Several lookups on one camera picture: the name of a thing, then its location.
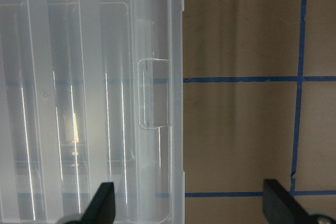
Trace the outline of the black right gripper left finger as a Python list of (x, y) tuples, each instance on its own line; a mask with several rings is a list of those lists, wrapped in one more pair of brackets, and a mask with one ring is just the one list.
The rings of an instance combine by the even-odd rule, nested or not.
[(114, 223), (116, 216), (114, 183), (101, 183), (79, 223)]

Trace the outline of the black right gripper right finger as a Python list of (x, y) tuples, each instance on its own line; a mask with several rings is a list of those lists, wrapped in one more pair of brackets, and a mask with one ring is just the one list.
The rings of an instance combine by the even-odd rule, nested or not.
[(315, 223), (276, 179), (263, 181), (263, 214), (271, 224)]

